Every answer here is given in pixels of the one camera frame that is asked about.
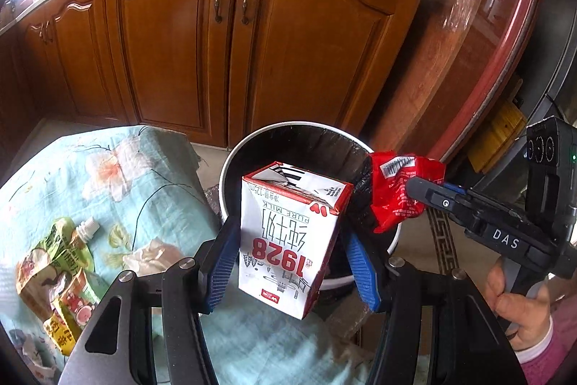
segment yellow packaging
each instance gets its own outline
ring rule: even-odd
[[[44,330],[63,355],[70,355],[80,338],[80,327],[60,299],[53,302],[54,312],[44,322]]]

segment white milk carton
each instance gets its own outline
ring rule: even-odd
[[[302,319],[318,296],[353,185],[274,162],[242,177],[238,287]]]

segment tiled floor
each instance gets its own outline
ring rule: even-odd
[[[97,128],[83,124],[42,121],[19,151],[10,169],[11,172],[18,170],[33,155],[57,138],[94,129]],[[198,169],[201,185],[206,189],[217,184],[220,170],[229,152],[195,144],[193,147],[202,159]],[[446,221],[439,217],[429,217],[426,212],[417,219],[409,219],[403,223],[395,254],[425,271],[439,272],[440,265],[460,266],[479,287],[482,287],[486,273],[497,255],[466,238],[463,228],[452,222],[449,223],[449,228],[450,230],[446,229]],[[382,315],[373,315],[368,319],[363,328],[363,346],[366,349],[376,349],[382,324]]]

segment red logo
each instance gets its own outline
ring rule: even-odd
[[[260,295],[263,296],[265,299],[270,300],[271,302],[279,303],[280,297],[270,293],[268,290],[262,289]]]
[[[322,217],[327,217],[327,208],[325,206],[318,207],[318,203],[314,203],[309,209],[317,214],[322,214]]]

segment finger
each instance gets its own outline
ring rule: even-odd
[[[520,294],[502,294],[497,299],[495,311],[504,319],[530,328],[542,324],[548,317],[549,303]]]
[[[541,303],[547,303],[547,304],[551,303],[549,286],[547,285],[546,282],[544,282],[543,285],[539,288],[535,299]]]
[[[530,328],[521,327],[517,332],[517,335],[512,338],[511,346],[515,351],[535,346],[546,337],[547,332],[549,331],[549,325],[549,317],[547,316],[547,318],[543,319],[543,322],[539,325]]]
[[[483,292],[483,297],[491,311],[494,312],[498,296],[495,294],[495,292],[493,292],[493,289],[489,287],[489,283],[485,283],[485,291]]]
[[[497,260],[497,263],[493,265],[487,274],[487,285],[496,296],[503,294],[505,290],[505,273],[503,272],[501,258]]]

